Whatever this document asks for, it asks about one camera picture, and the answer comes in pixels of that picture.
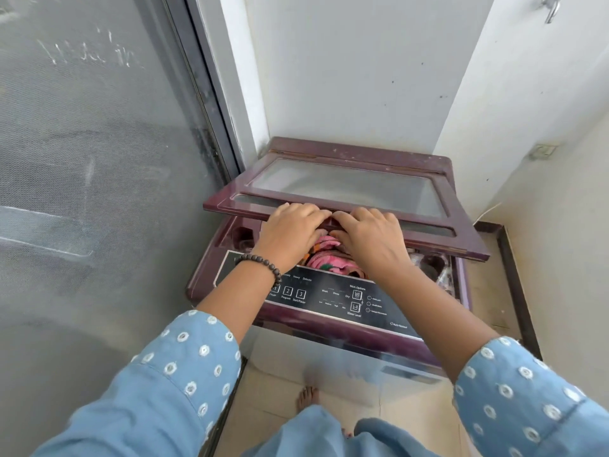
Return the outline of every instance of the top-loading washing machine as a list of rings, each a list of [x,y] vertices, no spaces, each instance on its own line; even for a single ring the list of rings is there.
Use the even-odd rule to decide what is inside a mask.
[[[269,152],[205,203],[226,213],[187,286],[197,304],[285,202],[391,211],[410,257],[470,309],[464,259],[489,253],[454,191],[446,157],[274,137]],[[327,230],[339,229],[330,219]],[[377,405],[447,381],[438,361],[374,282],[296,266],[271,289],[241,345],[271,375]]]

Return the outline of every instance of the black control panel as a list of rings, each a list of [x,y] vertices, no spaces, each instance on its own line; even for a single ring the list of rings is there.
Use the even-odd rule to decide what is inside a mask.
[[[214,285],[242,253],[228,251]],[[393,300],[374,282],[297,266],[273,287],[267,301],[420,338]]]

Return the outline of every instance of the foot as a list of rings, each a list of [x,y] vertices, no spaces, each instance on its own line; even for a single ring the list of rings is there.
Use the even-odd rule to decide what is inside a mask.
[[[305,386],[296,399],[296,409],[300,414],[312,404],[319,404],[319,390],[312,386]]]

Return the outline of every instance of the transparent lid window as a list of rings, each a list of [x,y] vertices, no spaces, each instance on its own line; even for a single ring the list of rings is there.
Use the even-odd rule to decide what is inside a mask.
[[[253,188],[305,195],[415,215],[445,217],[431,179],[278,159],[251,183]]]

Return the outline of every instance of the tile floor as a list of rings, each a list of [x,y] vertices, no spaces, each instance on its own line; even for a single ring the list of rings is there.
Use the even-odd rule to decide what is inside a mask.
[[[493,254],[486,263],[468,262],[469,289],[474,313],[501,334],[520,337],[505,273],[494,236],[483,235]],[[216,457],[240,455],[270,438],[296,413],[295,399],[303,385],[260,372],[250,364],[244,370]],[[452,388],[443,382],[435,389],[397,401],[381,400],[366,407],[321,392],[322,405],[349,431],[362,417],[380,417],[397,425],[442,457],[477,457],[455,412]]]

